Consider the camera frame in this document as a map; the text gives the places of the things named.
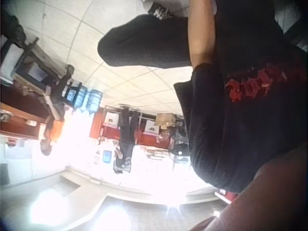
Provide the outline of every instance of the white wall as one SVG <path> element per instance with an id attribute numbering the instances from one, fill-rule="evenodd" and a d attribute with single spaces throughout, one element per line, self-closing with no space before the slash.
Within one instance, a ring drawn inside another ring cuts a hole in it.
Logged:
<path id="1" fill-rule="evenodd" d="M 15 147 L 5 144 L 6 137 L 1 136 L 1 163 L 8 165 L 10 184 L 18 184 L 38 179 L 65 170 L 67 157 L 57 147 L 50 156 L 44 156 L 39 147 L 39 141 L 25 140 Z"/>

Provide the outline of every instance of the orange shirt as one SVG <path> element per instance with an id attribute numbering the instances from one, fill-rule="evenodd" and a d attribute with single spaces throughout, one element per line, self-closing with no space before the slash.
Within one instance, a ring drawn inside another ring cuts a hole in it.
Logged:
<path id="1" fill-rule="evenodd" d="M 49 132 L 49 138 L 51 141 L 57 141 L 62 133 L 62 128 L 63 128 L 64 122 L 54 120 L 52 129 Z"/>

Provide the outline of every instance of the black t-shirt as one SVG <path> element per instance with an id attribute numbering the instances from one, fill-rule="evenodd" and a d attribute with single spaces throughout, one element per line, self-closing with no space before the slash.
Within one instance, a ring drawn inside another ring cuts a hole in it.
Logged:
<path id="1" fill-rule="evenodd" d="M 262 165 L 307 140 L 307 74 L 293 60 L 227 76 L 202 64 L 174 85 L 192 166 L 205 182 L 240 193 Z"/>

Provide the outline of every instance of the tiled floor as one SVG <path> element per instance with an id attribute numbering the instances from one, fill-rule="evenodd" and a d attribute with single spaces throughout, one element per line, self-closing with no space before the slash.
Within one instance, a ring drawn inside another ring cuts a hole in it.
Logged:
<path id="1" fill-rule="evenodd" d="M 146 13 L 142 0 L 14 0 L 27 40 L 62 67 L 72 64 L 73 79 L 104 92 L 102 106 L 126 103 L 143 112 L 182 114 L 173 83 L 190 79 L 192 68 L 160 70 L 146 66 L 110 67 L 97 53 L 98 41 L 112 27 Z M 177 14 L 187 14 L 189 0 L 161 0 Z"/>

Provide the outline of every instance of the bright light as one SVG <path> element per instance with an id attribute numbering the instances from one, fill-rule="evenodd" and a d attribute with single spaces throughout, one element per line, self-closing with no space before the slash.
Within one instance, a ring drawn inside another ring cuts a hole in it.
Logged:
<path id="1" fill-rule="evenodd" d="M 214 216 L 219 218 L 219 216 L 220 216 L 220 212 L 218 212 L 218 211 L 214 211 Z"/>
<path id="2" fill-rule="evenodd" d="M 130 231 L 130 226 L 130 219 L 125 210 L 121 207 L 111 206 L 103 211 L 92 231 Z"/>
<path id="3" fill-rule="evenodd" d="M 68 215 L 67 202 L 55 190 L 46 190 L 32 204 L 30 215 L 34 224 L 60 225 Z"/>
<path id="4" fill-rule="evenodd" d="M 160 189 L 155 192 L 154 200 L 158 204 L 178 209 L 186 201 L 186 191 L 183 185 L 175 180 L 165 180 L 165 182 L 162 182 Z"/>

